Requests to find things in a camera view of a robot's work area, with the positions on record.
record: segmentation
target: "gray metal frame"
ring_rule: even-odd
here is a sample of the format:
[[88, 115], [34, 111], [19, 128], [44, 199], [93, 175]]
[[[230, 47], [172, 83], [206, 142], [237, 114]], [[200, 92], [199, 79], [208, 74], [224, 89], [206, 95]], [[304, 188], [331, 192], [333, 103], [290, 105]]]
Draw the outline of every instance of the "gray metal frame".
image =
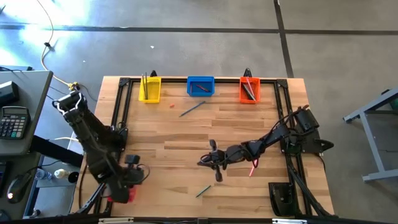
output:
[[379, 179], [385, 179], [385, 178], [390, 178], [390, 177], [398, 177], [398, 169], [393, 169], [393, 170], [385, 170], [383, 163], [381, 161], [379, 151], [376, 145], [376, 142], [374, 140], [374, 135], [371, 131], [368, 119], [367, 119], [367, 112], [368, 111], [374, 111], [388, 102], [398, 98], [398, 87], [395, 89], [392, 89], [385, 94], [381, 95], [379, 98], [373, 100], [369, 104], [363, 106], [362, 108], [352, 112], [348, 116], [345, 116], [343, 120], [346, 123], [352, 122], [352, 120], [356, 118], [360, 118], [362, 121], [363, 128], [366, 133], [366, 137], [368, 138], [369, 145], [372, 149], [373, 157], [374, 160], [376, 161], [377, 169], [379, 172], [375, 172], [372, 174], [368, 174], [365, 176], [362, 176], [364, 182], [368, 182], [371, 180], [379, 180]]

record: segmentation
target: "blue pen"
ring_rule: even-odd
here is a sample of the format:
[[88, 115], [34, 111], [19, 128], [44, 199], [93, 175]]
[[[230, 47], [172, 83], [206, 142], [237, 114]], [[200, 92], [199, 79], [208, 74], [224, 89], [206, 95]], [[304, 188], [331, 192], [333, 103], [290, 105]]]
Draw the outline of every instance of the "blue pen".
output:
[[202, 104], [204, 104], [204, 103], [206, 103], [206, 102], [205, 102], [205, 101], [200, 102], [198, 105], [196, 105], [196, 106], [194, 106], [193, 108], [191, 108], [191, 109], [187, 110], [186, 112], [182, 113], [182, 114], [179, 116], [179, 118], [181, 118], [182, 116], [186, 115], [187, 113], [191, 112], [192, 110], [194, 110], [195, 108], [197, 108], [198, 106], [200, 106], [200, 105], [202, 105]]

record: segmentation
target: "plastic bin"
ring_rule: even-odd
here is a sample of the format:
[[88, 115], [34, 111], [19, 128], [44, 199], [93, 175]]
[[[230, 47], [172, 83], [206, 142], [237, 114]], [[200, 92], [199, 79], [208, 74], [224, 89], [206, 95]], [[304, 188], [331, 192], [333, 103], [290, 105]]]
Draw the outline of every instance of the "plastic bin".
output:
[[139, 85], [139, 96], [138, 100], [144, 103], [158, 103], [160, 101], [160, 85], [162, 78], [160, 77], [148, 77], [148, 100], [145, 100], [144, 93], [144, 79], [141, 78]]
[[187, 93], [190, 96], [212, 96], [214, 89], [214, 77], [195, 76], [187, 78]]
[[[254, 97], [256, 100], [250, 100], [250, 97], [246, 94], [246, 92], [243, 89], [243, 84], [246, 84], [248, 82], [251, 85], [251, 88], [253, 89], [254, 92]], [[239, 81], [239, 100], [241, 103], [257, 103], [260, 102], [260, 89], [261, 89], [261, 84], [260, 84], [260, 79], [259, 78], [249, 78], [249, 77], [241, 77]]]

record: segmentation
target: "concrete floor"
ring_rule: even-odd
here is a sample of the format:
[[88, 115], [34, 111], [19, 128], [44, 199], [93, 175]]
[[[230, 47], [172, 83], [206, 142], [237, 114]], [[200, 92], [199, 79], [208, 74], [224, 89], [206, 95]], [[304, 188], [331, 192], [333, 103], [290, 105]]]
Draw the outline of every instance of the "concrete floor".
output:
[[[26, 7], [17, 7], [23, 2]], [[42, 0], [54, 24], [116, 27], [217, 27], [277, 29], [273, 0]], [[286, 29], [398, 30], [394, 0], [280, 0]], [[9, 1], [0, 24], [48, 20], [35, 1]], [[41, 69], [40, 55], [49, 31], [1, 30], [1, 64]], [[243, 74], [286, 77], [279, 34], [179, 32], [56, 31], [45, 63], [54, 74], [88, 87], [98, 96], [105, 75]], [[304, 78], [311, 109], [322, 138], [335, 143], [325, 153], [326, 174], [335, 213], [379, 222], [398, 220], [398, 179], [364, 184], [361, 176], [376, 171], [371, 150], [358, 122], [341, 119], [398, 83], [396, 35], [287, 35], [294, 76]], [[53, 80], [52, 86], [67, 91]], [[50, 90], [49, 96], [60, 93]], [[89, 100], [93, 110], [95, 101]], [[51, 123], [54, 129], [44, 126]], [[44, 138], [72, 131], [46, 101], [37, 133]], [[46, 216], [66, 214], [73, 190], [41, 190], [36, 207]], [[46, 194], [59, 195], [49, 205]]]

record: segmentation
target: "red object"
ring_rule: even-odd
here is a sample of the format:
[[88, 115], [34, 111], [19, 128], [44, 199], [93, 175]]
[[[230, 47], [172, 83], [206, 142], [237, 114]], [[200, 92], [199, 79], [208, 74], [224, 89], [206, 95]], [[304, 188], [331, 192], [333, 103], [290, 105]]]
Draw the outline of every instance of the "red object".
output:
[[[254, 161], [254, 164], [257, 165], [258, 161], [259, 161], [259, 160], [256, 159], [256, 160]], [[254, 166], [251, 167], [249, 177], [251, 177], [251, 176], [253, 175], [253, 172], [254, 172]]]
[[205, 87], [203, 87], [199, 84], [197, 84], [197, 87], [201, 88], [203, 91], [210, 92], [208, 89], [206, 89]]
[[[243, 84], [247, 84], [248, 79], [249, 79], [250, 86], [253, 89], [254, 97], [256, 98], [256, 100], [251, 100], [243, 89]], [[259, 78], [241, 77], [240, 82], [239, 82], [239, 100], [240, 100], [240, 102], [241, 103], [260, 102], [260, 89], [261, 89], [261, 84], [260, 84]]]
[[[129, 200], [127, 202], [132, 202], [134, 201], [137, 193], [137, 188], [134, 186], [133, 188], [129, 189]], [[108, 197], [109, 202], [113, 202], [111, 197]]]

